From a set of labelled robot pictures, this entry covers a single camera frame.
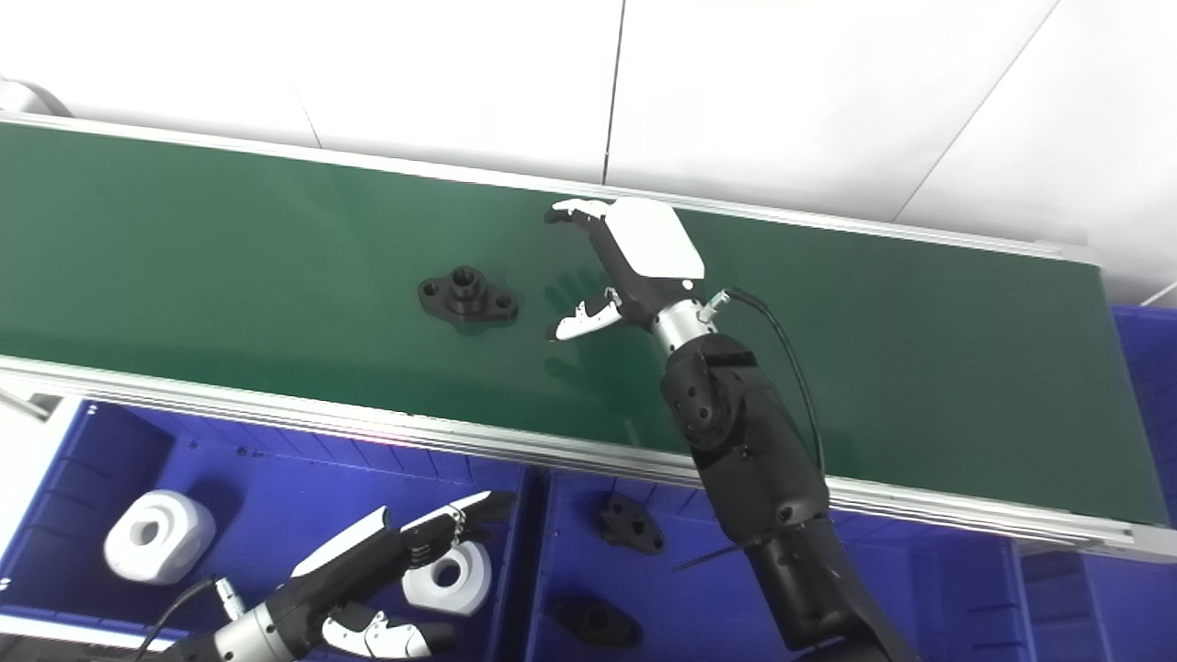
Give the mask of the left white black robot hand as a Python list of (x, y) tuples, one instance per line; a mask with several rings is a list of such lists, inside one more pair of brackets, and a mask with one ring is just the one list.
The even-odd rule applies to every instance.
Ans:
[(457, 646), (445, 622), (411, 622), (375, 611), (366, 600), (466, 542), (486, 539), (487, 525), (505, 522), (516, 503), (511, 491), (488, 490), (434, 508), (404, 525), (379, 507), (302, 560), (265, 607), (270, 633), (291, 661), (320, 646), (366, 658), (428, 658)]

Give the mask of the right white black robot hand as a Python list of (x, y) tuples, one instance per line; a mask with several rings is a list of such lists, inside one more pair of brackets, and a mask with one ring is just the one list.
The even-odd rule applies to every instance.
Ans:
[(659, 200), (556, 201), (546, 223), (574, 223), (607, 274), (600, 296), (578, 302), (572, 315), (548, 326), (551, 342), (594, 335), (617, 323), (643, 327), (671, 355), (694, 338), (713, 335), (701, 315), (701, 254), (676, 210)]

